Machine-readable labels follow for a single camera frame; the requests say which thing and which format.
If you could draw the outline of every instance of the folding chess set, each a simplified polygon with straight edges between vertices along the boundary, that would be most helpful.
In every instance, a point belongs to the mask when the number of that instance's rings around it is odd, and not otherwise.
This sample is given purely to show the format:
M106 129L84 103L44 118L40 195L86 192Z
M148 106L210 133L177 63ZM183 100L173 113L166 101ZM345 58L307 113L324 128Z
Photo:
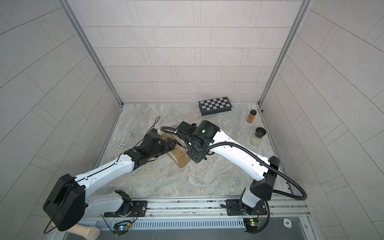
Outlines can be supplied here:
M201 115L231 111L232 105L227 97L213 98L199 102Z

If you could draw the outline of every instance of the tiled wall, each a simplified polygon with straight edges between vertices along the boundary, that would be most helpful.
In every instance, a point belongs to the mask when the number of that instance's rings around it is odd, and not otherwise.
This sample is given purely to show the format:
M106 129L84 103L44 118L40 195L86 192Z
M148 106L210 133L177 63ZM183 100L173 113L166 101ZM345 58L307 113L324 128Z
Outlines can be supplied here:
M69 0L123 102L258 101L301 1Z
M314 0L262 105L323 239L384 239L383 16Z
M92 167L118 108L55 0L1 1L1 239L43 237L42 204Z

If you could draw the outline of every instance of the robotic arm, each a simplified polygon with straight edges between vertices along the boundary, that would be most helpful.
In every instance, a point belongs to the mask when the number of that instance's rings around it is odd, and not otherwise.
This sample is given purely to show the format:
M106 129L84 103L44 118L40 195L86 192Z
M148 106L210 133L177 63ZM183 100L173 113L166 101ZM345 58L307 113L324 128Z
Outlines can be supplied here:
M267 158L250 151L209 121L202 121L199 126L181 122L177 129L161 127L161 130L180 137L188 146L187 155L196 163L212 151L251 175L254 180L240 199L240 208L245 214L250 215L259 201L270 200L272 192L306 199L305 191L278 171L278 158ZM140 146L125 151L115 160L75 177L69 174L60 177L43 205L44 211L60 231L71 228L82 218L99 213L113 212L127 216L132 209L131 198L124 191L96 196L91 196L92 193L113 179L146 164L149 159L173 150L175 144L176 141L171 138L162 140L157 130L152 129ZM273 190L277 175L292 183L303 196Z

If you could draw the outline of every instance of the cardboard box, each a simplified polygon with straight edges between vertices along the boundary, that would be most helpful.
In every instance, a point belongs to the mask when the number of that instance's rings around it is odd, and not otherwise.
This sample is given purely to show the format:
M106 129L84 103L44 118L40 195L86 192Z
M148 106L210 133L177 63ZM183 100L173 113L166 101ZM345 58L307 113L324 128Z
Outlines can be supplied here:
M191 161L191 158L189 158L187 155L186 145L181 139L179 139L175 135L171 135L168 133L163 133L161 135L161 139L163 140L166 140L169 137L183 145L182 147L179 144L176 144L175 149L167 153L168 156L179 166L179 168L183 168L185 165L187 165L189 161Z

